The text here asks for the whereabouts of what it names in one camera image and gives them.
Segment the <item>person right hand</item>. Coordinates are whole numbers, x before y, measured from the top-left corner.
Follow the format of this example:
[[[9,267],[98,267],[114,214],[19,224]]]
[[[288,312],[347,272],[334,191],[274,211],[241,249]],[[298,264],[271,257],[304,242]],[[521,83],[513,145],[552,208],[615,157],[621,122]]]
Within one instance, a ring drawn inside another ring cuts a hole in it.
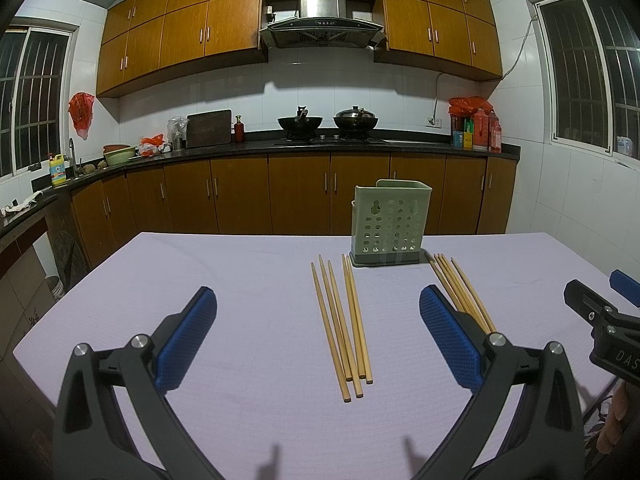
[[[597,440],[597,450],[601,454],[611,454],[615,445],[623,437],[623,420],[629,410],[629,396],[623,382],[615,391],[603,428]]]

